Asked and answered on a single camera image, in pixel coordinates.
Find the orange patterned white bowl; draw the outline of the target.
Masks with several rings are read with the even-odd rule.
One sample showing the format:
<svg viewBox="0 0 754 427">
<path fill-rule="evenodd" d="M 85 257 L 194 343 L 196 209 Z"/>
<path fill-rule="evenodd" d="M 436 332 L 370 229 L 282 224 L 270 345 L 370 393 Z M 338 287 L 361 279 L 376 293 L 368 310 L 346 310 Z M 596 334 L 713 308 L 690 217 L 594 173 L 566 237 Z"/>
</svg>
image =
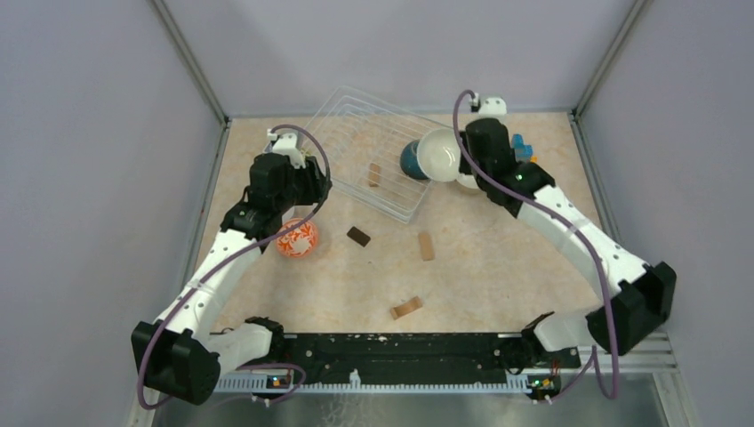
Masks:
<svg viewBox="0 0 754 427">
<path fill-rule="evenodd" d="M 319 243 L 319 229 L 307 221 L 275 240 L 276 250 L 287 258 L 302 258 L 311 254 Z"/>
</svg>

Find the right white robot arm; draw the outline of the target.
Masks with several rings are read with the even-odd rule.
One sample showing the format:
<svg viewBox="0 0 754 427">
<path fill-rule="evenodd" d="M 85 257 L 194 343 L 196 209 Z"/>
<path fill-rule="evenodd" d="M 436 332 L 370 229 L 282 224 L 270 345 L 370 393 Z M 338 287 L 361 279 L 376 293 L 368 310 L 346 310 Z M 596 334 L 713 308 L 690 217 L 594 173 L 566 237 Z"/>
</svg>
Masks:
<svg viewBox="0 0 754 427">
<path fill-rule="evenodd" d="M 546 238 L 592 286 L 599 305 L 552 312 L 525 328 L 524 360 L 544 367 L 558 350 L 597 345 L 623 356 L 668 320 L 677 274 L 626 251 L 582 214 L 554 178 L 536 163 L 516 160 L 508 128 L 491 117 L 461 131 L 478 187 L 496 205 Z"/>
</svg>

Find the white ceramic bowl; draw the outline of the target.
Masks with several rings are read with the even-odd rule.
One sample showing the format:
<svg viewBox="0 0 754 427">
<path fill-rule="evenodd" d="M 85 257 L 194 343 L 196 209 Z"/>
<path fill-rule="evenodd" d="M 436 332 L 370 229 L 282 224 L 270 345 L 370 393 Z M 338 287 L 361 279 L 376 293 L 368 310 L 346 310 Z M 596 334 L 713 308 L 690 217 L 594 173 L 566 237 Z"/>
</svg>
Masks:
<svg viewBox="0 0 754 427">
<path fill-rule="evenodd" d="M 455 181 L 460 175 L 461 151 L 453 129 L 426 133 L 419 140 L 416 158 L 422 173 L 432 181 Z"/>
</svg>

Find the wooden block in rack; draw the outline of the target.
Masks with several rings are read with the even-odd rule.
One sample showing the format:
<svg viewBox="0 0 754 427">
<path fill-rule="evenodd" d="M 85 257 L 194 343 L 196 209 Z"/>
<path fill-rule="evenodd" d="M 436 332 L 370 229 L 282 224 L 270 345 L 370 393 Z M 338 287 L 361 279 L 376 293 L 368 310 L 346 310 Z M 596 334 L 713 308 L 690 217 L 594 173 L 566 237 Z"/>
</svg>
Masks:
<svg viewBox="0 0 754 427">
<path fill-rule="evenodd" d="M 368 167 L 367 182 L 370 188 L 377 188 L 381 184 L 381 167 L 371 163 Z"/>
</svg>

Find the notched wooden block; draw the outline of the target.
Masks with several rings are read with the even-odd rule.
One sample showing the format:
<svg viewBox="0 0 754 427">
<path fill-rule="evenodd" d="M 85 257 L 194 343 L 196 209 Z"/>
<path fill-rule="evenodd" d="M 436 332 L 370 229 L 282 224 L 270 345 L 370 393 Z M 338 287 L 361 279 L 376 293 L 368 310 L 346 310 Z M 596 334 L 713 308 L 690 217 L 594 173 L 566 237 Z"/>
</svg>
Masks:
<svg viewBox="0 0 754 427">
<path fill-rule="evenodd" d="M 420 297 L 414 296 L 410 300 L 403 302 L 397 306 L 392 307 L 389 310 L 390 316 L 397 320 L 408 314 L 411 314 L 423 306 L 423 302 Z"/>
</svg>

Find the beige ceramic bowl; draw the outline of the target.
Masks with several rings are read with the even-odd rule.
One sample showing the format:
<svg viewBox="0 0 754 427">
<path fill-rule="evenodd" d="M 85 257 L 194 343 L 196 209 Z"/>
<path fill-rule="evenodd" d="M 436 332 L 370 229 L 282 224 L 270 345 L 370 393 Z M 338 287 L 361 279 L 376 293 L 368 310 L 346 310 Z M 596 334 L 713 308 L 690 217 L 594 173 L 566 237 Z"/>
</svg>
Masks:
<svg viewBox="0 0 754 427">
<path fill-rule="evenodd" d="M 471 174 L 461 173 L 455 181 L 468 191 L 479 191 L 476 179 Z"/>
</svg>

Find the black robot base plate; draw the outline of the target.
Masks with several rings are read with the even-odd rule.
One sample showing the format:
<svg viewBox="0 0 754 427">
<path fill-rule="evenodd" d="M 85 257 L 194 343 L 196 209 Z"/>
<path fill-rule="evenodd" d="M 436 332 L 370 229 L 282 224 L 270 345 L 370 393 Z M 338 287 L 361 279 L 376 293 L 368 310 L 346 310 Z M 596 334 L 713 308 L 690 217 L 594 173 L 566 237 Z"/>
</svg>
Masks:
<svg viewBox="0 0 754 427">
<path fill-rule="evenodd" d="M 257 361 L 302 367 L 307 384 L 341 384 L 357 372 L 369 385 L 496 384 L 582 364 L 575 348 L 546 352 L 499 333 L 285 334 Z"/>
</svg>

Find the light wooden block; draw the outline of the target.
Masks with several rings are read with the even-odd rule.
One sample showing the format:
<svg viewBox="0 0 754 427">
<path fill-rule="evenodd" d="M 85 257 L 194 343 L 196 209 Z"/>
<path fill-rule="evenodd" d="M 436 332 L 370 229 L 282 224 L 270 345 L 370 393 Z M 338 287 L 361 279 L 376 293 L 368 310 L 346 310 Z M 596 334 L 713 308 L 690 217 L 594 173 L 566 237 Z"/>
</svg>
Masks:
<svg viewBox="0 0 754 427">
<path fill-rule="evenodd" d="M 426 231 L 422 231 L 418 234 L 418 241 L 421 258 L 425 262 L 434 260 L 436 255 L 431 235 Z"/>
</svg>

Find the dark teal patterned bowl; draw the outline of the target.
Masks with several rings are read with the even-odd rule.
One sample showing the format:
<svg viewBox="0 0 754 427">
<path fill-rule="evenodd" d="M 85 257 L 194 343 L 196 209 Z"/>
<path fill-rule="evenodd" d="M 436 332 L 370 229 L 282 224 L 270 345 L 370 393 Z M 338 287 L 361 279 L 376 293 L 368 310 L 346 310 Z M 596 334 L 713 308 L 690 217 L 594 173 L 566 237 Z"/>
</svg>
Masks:
<svg viewBox="0 0 754 427">
<path fill-rule="evenodd" d="M 402 172 L 416 181 L 428 181 L 429 177 L 422 171 L 417 157 L 419 140 L 409 142 L 404 146 L 399 158 Z"/>
</svg>

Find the blue yellow toy train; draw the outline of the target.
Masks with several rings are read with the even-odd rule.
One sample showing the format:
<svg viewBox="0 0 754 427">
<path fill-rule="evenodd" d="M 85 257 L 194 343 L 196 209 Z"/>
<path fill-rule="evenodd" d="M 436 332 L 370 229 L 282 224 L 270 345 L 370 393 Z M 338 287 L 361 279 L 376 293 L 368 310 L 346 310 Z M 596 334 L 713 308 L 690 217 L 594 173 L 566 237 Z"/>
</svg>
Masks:
<svg viewBox="0 0 754 427">
<path fill-rule="evenodd" d="M 537 161 L 537 157 L 533 153 L 533 146 L 525 143 L 522 134 L 513 134 L 511 138 L 511 147 L 514 150 L 514 156 L 517 161 L 526 163 L 535 163 Z"/>
</svg>

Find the dark brown block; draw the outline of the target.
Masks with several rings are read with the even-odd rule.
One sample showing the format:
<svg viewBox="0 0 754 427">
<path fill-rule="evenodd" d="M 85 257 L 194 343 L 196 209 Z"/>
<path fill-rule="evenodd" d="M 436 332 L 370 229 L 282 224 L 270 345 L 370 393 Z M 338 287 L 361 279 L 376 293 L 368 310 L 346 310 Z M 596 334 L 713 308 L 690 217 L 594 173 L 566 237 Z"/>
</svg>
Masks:
<svg viewBox="0 0 754 427">
<path fill-rule="evenodd" d="M 366 247 L 372 239 L 358 227 L 351 227 L 347 232 L 347 237 L 362 247 Z"/>
</svg>

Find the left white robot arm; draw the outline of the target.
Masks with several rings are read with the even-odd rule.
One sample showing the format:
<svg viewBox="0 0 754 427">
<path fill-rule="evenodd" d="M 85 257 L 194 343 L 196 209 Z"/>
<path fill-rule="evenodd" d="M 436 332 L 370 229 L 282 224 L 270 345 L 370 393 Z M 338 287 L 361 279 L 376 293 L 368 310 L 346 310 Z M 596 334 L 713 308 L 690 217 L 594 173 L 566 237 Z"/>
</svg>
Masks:
<svg viewBox="0 0 754 427">
<path fill-rule="evenodd" d="M 149 403 L 146 389 L 201 405 L 222 376 L 245 362 L 256 360 L 268 368 L 282 362 L 285 344 L 263 324 L 246 322 L 227 334 L 212 334 L 211 329 L 240 278 L 287 232 L 284 214 L 299 205 L 318 212 L 331 187 L 327 157 L 307 156 L 301 165 L 274 153 L 253 160 L 242 197 L 224 214 L 194 276 L 153 322 L 141 321 L 132 331 L 142 408 L 163 404 Z"/>
</svg>

